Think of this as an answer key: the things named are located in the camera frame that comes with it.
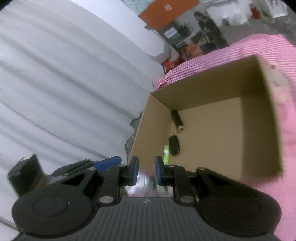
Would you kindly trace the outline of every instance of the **silver screw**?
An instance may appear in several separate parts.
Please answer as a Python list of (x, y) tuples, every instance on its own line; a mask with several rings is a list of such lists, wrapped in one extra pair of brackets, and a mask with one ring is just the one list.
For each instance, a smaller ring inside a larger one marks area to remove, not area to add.
[(103, 197), (100, 197), (99, 201), (101, 203), (111, 203), (113, 202), (114, 198), (111, 197), (111, 196), (103, 196)]
[(184, 203), (191, 203), (194, 201), (194, 197), (185, 195), (185, 196), (180, 197), (180, 201), (184, 202)]

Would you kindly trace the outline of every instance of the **gray floor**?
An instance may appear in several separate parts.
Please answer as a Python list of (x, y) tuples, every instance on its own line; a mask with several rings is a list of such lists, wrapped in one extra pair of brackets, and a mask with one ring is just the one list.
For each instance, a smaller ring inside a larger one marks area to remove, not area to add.
[[(276, 18), (274, 23), (267, 23), (264, 19), (250, 19), (248, 23), (241, 26), (222, 26), (222, 34), (229, 44), (233, 44), (252, 34), (283, 34), (290, 43), (296, 46), (296, 14), (288, 9), (288, 16)], [(135, 129), (134, 134), (126, 142), (126, 154), (129, 156), (134, 138), (140, 123), (140, 117), (131, 122)]]

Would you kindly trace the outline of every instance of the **pink tablecloth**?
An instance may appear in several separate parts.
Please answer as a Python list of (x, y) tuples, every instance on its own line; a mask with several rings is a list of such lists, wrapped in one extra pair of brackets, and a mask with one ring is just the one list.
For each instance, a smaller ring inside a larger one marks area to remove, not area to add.
[(284, 175), (273, 181), (253, 184), (253, 187), (274, 197), (281, 206), (282, 217), (275, 235), (282, 241), (296, 240), (296, 48), (282, 35), (255, 34), (193, 58), (177, 66), (155, 82), (154, 89), (174, 83), (240, 58), (258, 55), (272, 68), (278, 69), (289, 79), (288, 86), (275, 84), (273, 96), (277, 104), (283, 141)]

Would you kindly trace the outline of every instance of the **orange panel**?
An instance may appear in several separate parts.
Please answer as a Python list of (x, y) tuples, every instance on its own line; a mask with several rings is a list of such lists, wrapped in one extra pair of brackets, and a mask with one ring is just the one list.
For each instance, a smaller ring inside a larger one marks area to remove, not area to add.
[(199, 0), (155, 0), (139, 18), (158, 31), (198, 4)]

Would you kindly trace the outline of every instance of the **white label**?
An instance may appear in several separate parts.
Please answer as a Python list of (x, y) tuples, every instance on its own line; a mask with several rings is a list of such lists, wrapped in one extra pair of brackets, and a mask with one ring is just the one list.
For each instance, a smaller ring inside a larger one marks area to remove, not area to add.
[(177, 33), (178, 33), (177, 30), (174, 27), (172, 27), (168, 31), (164, 32), (164, 35), (169, 39), (174, 35), (176, 35)]

